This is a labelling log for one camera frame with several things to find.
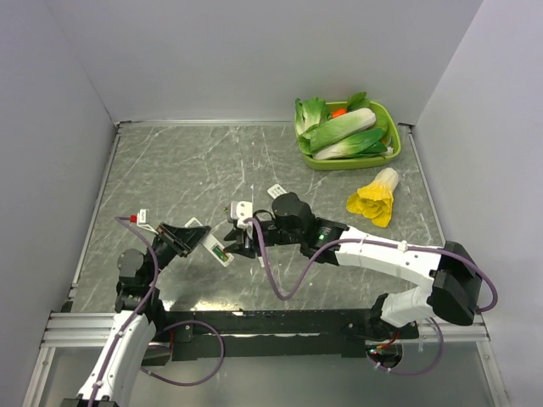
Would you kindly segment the green AAA battery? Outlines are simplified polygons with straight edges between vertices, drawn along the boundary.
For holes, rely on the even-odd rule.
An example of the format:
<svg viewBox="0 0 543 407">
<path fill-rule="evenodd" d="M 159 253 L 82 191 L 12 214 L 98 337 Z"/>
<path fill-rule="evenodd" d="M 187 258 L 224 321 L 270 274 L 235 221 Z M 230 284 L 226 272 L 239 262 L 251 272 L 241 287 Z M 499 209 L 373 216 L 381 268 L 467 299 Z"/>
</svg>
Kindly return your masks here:
<svg viewBox="0 0 543 407">
<path fill-rule="evenodd" d="M 228 255 L 226 253 L 224 253 L 221 248 L 214 248 L 214 252 L 216 253 L 216 256 L 222 262 L 227 262 L 228 261 Z"/>
</svg>

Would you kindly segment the plain white remote control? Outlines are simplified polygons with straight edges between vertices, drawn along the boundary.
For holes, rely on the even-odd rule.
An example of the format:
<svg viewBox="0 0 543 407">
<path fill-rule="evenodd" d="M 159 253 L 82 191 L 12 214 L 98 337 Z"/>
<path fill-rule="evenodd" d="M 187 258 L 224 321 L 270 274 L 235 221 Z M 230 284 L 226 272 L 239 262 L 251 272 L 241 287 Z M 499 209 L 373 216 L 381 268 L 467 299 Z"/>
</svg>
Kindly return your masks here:
<svg viewBox="0 0 543 407">
<path fill-rule="evenodd" d="M 209 231 L 198 245 L 216 260 L 221 266 L 228 267 L 234 260 L 234 256 L 225 251 L 224 245 Z"/>
</svg>

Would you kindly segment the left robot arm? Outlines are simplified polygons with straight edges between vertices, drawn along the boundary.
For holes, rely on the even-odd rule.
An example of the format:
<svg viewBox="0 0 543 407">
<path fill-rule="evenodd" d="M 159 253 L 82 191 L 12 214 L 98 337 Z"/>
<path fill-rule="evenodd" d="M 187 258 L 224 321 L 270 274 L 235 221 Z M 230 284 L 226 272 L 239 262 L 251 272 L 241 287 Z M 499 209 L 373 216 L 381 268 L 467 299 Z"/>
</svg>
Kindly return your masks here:
<svg viewBox="0 0 543 407">
<path fill-rule="evenodd" d="M 62 406 L 127 406 L 151 341 L 161 339 L 168 320 L 160 290 L 160 272 L 175 258 L 186 257 L 210 234 L 209 226 L 159 224 L 149 241 L 127 217 L 115 218 L 142 241 L 146 250 L 127 249 L 117 260 L 115 315 L 95 366 L 77 395 Z"/>
</svg>

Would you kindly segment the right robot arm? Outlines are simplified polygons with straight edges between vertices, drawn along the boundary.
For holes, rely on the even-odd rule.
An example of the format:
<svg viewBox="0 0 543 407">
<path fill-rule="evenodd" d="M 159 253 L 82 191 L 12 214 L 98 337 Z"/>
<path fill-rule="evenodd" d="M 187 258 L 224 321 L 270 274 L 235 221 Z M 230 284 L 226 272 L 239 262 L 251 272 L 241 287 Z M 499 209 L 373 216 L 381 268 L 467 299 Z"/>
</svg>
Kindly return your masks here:
<svg viewBox="0 0 543 407">
<path fill-rule="evenodd" d="M 314 215 L 293 192 L 274 198 L 266 220 L 258 216 L 248 201 L 228 206 L 232 230 L 224 238 L 225 250 L 260 257 L 268 276 L 272 272 L 267 249 L 297 245 L 312 264 L 358 266 L 413 284 L 410 290 L 385 293 L 376 300 L 370 325 L 377 336 L 390 337 L 413 321 L 432 317 L 457 326 L 473 324 L 484 278 L 460 243 L 448 241 L 440 248 L 375 237 Z"/>
</svg>

